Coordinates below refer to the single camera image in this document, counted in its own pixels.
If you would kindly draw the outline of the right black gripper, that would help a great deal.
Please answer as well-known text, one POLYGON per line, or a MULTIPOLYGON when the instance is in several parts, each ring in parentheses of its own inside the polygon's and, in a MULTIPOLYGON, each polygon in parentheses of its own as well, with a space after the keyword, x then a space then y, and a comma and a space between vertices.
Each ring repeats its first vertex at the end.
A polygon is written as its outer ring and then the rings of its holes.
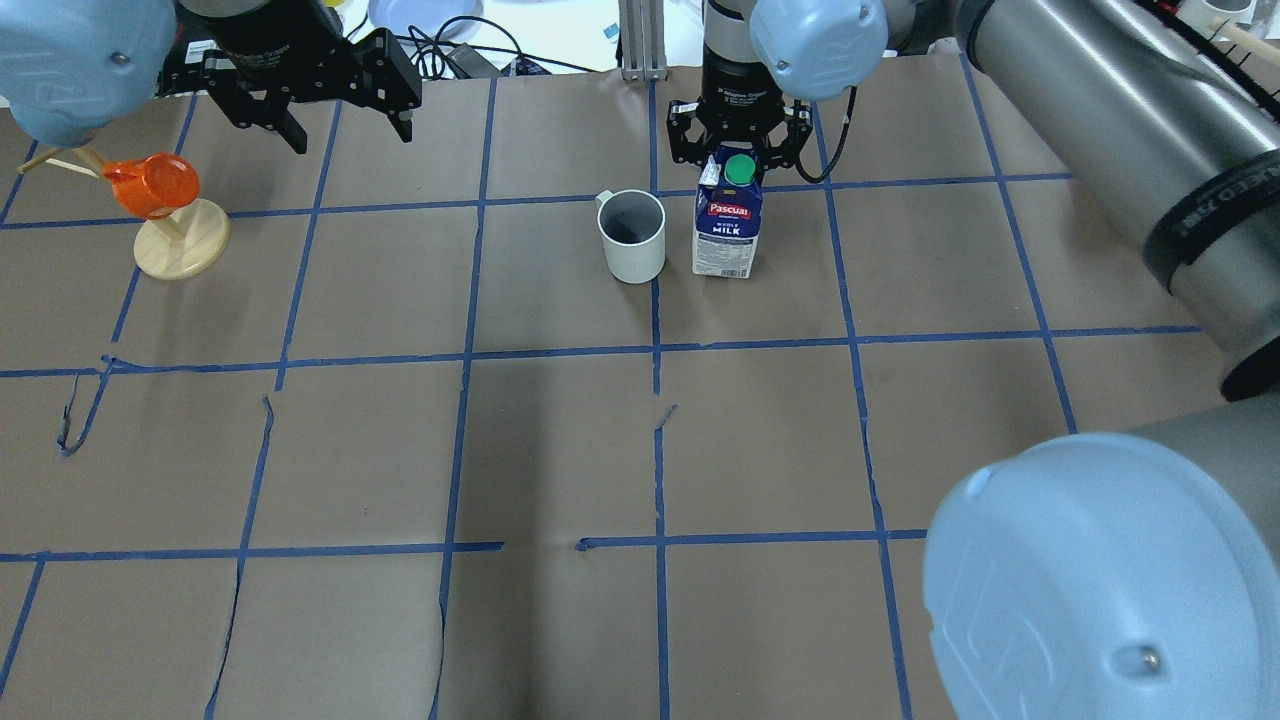
POLYGON ((727 143, 745 143, 764 173, 795 169, 813 133, 812 106, 787 101, 759 61, 704 60, 695 101, 671 100, 666 133, 672 161, 704 167, 727 143))

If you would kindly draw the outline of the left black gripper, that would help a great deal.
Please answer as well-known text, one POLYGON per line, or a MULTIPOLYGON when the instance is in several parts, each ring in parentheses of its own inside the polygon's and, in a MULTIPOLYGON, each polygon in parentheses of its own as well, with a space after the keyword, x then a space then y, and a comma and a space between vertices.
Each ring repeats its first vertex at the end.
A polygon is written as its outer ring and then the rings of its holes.
POLYGON ((422 81, 389 29, 352 44, 323 1, 178 1, 175 18, 161 96, 201 88, 233 126, 274 132, 298 155, 308 136, 292 102, 342 99, 371 108, 403 143, 413 140, 422 81))

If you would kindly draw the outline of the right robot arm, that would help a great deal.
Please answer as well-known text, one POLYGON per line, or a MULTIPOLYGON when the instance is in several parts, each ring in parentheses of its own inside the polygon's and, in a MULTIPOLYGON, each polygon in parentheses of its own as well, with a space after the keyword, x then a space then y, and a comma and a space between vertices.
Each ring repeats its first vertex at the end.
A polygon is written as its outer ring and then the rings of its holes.
POLYGON ((924 530, 1070 430, 1219 404, 1219 352, 992 79, 948 51, 860 90, 826 190, 768 181, 745 281, 691 273, 666 165, 655 528, 672 719, 951 719, 924 530))

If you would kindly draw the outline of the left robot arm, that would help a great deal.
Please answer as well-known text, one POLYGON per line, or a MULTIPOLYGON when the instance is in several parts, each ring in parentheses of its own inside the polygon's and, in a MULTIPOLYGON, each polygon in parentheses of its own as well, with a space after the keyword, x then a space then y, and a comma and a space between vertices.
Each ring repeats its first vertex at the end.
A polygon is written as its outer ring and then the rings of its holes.
POLYGON ((79 149, 159 91, 186 10, 214 49, 198 83, 239 128, 280 136, 297 154, 308 136, 294 102, 371 108, 410 142, 422 81, 396 36, 352 42, 320 1, 5 1, 1 85, 32 140, 79 149))

